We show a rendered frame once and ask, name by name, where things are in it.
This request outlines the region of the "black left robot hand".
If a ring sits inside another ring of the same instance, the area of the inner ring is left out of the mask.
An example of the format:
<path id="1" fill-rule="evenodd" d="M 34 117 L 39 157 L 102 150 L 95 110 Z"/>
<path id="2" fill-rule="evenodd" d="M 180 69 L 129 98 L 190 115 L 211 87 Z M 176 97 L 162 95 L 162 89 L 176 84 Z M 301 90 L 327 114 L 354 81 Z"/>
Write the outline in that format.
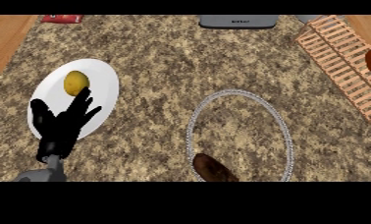
<path id="1" fill-rule="evenodd" d="M 48 158 L 56 155 L 65 159 L 71 153 L 79 140 L 81 129 L 101 112 L 102 107 L 93 110 L 89 106 L 93 102 L 92 90 L 84 87 L 79 92 L 68 108 L 58 115 L 53 115 L 48 104 L 39 98 L 31 101 L 33 124 L 42 135 L 37 160 L 48 162 Z"/>

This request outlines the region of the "dark brown squash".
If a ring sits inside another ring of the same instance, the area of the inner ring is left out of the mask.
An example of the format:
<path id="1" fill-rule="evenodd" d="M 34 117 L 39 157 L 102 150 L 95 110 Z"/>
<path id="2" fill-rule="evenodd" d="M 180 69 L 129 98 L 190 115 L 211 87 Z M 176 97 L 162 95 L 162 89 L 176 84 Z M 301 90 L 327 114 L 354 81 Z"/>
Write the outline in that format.
<path id="1" fill-rule="evenodd" d="M 238 182 L 239 178 L 226 165 L 208 154 L 198 153 L 193 159 L 198 174 L 207 182 Z"/>

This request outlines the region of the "dark grey appliance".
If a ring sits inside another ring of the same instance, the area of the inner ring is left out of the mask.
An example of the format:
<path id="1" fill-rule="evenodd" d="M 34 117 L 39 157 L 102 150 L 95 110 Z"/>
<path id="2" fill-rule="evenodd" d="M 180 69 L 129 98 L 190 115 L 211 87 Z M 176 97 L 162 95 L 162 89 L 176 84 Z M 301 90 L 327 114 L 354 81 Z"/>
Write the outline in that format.
<path id="1" fill-rule="evenodd" d="M 202 28 L 265 29 L 279 21 L 277 15 L 201 15 Z"/>

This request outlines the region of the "pale wooden tiered shelf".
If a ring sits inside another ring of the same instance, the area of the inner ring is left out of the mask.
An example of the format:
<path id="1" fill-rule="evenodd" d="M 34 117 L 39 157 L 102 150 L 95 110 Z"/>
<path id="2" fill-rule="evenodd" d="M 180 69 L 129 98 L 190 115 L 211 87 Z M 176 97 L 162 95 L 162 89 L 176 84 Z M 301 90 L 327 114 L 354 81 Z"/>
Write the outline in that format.
<path id="1" fill-rule="evenodd" d="M 371 45 L 338 15 L 310 20 L 295 38 L 349 102 L 371 122 Z"/>

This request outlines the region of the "red package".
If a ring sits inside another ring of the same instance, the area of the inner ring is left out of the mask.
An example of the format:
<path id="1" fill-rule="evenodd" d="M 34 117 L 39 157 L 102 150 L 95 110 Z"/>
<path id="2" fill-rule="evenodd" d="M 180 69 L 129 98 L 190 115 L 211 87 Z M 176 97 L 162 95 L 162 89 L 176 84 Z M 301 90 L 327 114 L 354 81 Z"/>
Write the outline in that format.
<path id="1" fill-rule="evenodd" d="M 83 15 L 45 15 L 43 23 L 80 24 Z"/>

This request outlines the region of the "round placemat with silver rim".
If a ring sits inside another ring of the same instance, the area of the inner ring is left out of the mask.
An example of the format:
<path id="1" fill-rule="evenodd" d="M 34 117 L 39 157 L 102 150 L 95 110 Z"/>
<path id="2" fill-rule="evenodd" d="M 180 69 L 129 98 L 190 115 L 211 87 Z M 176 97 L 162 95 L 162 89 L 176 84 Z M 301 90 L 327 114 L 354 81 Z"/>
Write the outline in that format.
<path id="1" fill-rule="evenodd" d="M 186 128 L 187 159 L 215 158 L 242 182 L 289 182 L 295 145 L 285 119 L 270 102 L 242 89 L 224 89 L 198 104 Z"/>

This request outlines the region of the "white oval plate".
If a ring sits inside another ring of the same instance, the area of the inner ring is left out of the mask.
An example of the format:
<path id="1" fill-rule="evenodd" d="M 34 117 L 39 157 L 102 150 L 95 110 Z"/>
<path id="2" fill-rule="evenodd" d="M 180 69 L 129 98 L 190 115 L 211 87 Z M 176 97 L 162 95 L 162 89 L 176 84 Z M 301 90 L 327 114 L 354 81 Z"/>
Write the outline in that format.
<path id="1" fill-rule="evenodd" d="M 79 138 L 87 137 L 105 123 L 115 109 L 120 97 L 120 78 L 112 66 L 98 59 L 79 59 L 55 69 L 40 82 L 31 99 L 42 99 L 53 113 L 64 111 L 74 97 L 65 92 L 64 79 L 71 71 L 80 71 L 89 78 L 93 103 L 89 109 L 102 107 L 81 129 Z"/>

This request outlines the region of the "yellow round fruit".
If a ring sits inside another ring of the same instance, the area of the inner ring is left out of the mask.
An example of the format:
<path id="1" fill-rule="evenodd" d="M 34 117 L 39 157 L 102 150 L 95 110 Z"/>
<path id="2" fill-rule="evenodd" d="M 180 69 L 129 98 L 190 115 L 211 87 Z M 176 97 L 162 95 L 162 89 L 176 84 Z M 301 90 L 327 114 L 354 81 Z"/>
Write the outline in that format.
<path id="1" fill-rule="evenodd" d="M 84 87 L 90 86 L 90 80 L 80 71 L 71 71 L 64 79 L 64 90 L 71 96 L 77 96 Z"/>

